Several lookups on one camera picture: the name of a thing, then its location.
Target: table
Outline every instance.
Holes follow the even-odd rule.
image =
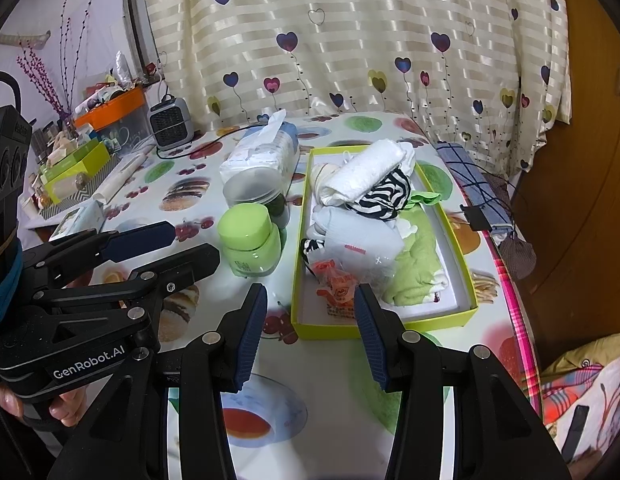
[[[301,160],[287,196],[291,218],[278,267],[259,280],[267,288],[268,315],[278,317],[280,322],[279,326],[266,327],[262,334],[250,381],[242,392],[222,395],[232,459],[237,475],[245,480],[382,478],[391,452],[400,394],[380,391],[372,380],[360,340],[299,340],[287,315],[307,153],[315,146],[365,144],[382,138],[408,140],[417,147],[417,160],[439,167],[444,175],[443,185],[451,186],[443,208],[457,212],[465,200],[436,150],[405,116],[367,112],[288,121],[298,127],[301,144]],[[167,156],[190,153],[230,130],[209,132],[191,146]],[[104,264],[95,270],[91,283],[123,280],[135,267],[203,242],[220,248],[215,226],[227,205],[218,167],[245,133],[226,136],[205,150],[176,160],[159,160],[152,153],[111,200],[103,229],[126,230],[167,220],[177,227],[178,238],[168,248],[122,264]],[[164,201],[170,188],[184,180],[188,187],[202,194],[201,198],[193,195],[177,203]],[[461,351],[477,343],[493,349],[540,412],[538,371],[516,289],[487,235],[473,234],[464,228],[457,233],[468,267],[497,279],[497,296],[492,304],[480,304],[464,327],[438,330],[429,336],[442,346]],[[162,348],[180,348],[215,329],[226,311],[241,305],[251,282],[234,276],[221,260],[213,276],[172,301],[173,312],[164,311],[164,338],[173,340],[163,343]],[[171,479],[181,477],[177,409],[178,390],[171,390]],[[447,480],[452,478],[454,462],[451,392],[446,392],[444,411],[441,478]]]

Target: cream curtain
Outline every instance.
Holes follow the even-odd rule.
[[[513,174],[531,166],[561,101],[570,113],[565,0],[146,4],[170,92],[206,130],[277,108],[393,110]]]

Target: pink trim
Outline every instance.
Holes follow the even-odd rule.
[[[523,363],[523,373],[525,376],[525,388],[523,391],[528,399],[530,399],[530,403],[536,413],[542,418],[541,381],[536,365],[534,347],[527,334],[527,327],[525,325],[525,319],[523,318],[521,304],[506,266],[503,260],[501,260],[500,254],[498,254],[498,250],[494,245],[494,241],[490,238],[490,235],[485,232],[483,233],[483,237],[486,239],[492,257],[494,258],[494,264],[496,265],[496,270],[498,270],[498,278],[506,298],[507,311],[509,312],[512,327],[514,328],[514,336],[516,337],[516,344]]]

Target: human hand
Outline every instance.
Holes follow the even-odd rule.
[[[50,404],[50,415],[68,428],[75,426],[87,409],[85,388],[82,386],[56,397]],[[17,418],[23,416],[23,402],[5,383],[0,383],[0,406]]]

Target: green jar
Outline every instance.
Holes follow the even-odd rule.
[[[232,206],[221,216],[217,232],[236,276],[267,276],[276,268],[281,257],[279,229],[263,204]]]

